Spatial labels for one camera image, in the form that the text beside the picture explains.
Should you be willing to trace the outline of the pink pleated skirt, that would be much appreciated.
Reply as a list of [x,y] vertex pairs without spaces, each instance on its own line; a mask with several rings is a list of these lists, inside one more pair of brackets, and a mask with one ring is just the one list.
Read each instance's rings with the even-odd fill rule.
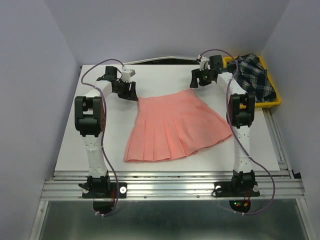
[[172,161],[194,155],[232,136],[227,121],[192,89],[141,97],[126,162]]

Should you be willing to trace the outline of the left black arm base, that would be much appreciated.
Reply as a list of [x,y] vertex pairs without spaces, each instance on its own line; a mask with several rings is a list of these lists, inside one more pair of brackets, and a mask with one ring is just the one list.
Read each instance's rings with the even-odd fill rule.
[[128,185],[126,182],[111,182],[110,189],[98,191],[89,190],[87,183],[79,183],[82,189],[82,198],[93,200],[92,208],[96,216],[108,217],[114,214],[119,199],[127,197]]

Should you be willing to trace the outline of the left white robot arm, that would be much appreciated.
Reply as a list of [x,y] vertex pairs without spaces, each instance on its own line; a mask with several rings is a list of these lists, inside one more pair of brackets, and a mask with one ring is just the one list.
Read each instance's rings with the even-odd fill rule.
[[105,73],[91,84],[93,89],[74,99],[75,129],[84,141],[88,159],[86,183],[79,184],[84,199],[115,199],[125,196],[126,185],[111,182],[108,171],[110,164],[103,149],[107,125],[106,97],[115,93],[121,99],[137,101],[136,83],[132,81],[135,74],[135,70],[125,66],[121,70],[106,66]]

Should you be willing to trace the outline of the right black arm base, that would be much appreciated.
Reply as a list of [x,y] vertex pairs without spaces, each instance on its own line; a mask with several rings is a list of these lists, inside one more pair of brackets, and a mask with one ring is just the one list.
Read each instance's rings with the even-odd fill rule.
[[231,181],[217,181],[214,183],[211,196],[214,198],[228,198],[229,205],[235,213],[247,215],[251,209],[252,198],[259,197],[260,191],[257,185],[233,186]]

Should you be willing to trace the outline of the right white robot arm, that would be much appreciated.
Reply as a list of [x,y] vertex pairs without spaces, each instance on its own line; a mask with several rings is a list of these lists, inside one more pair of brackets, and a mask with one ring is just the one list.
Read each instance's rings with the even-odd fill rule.
[[217,83],[226,93],[226,118],[234,137],[233,175],[229,181],[214,184],[216,198],[244,197],[257,184],[250,159],[250,129],[255,117],[255,96],[246,92],[233,73],[223,65],[220,55],[209,58],[198,55],[199,67],[191,71],[190,88]]

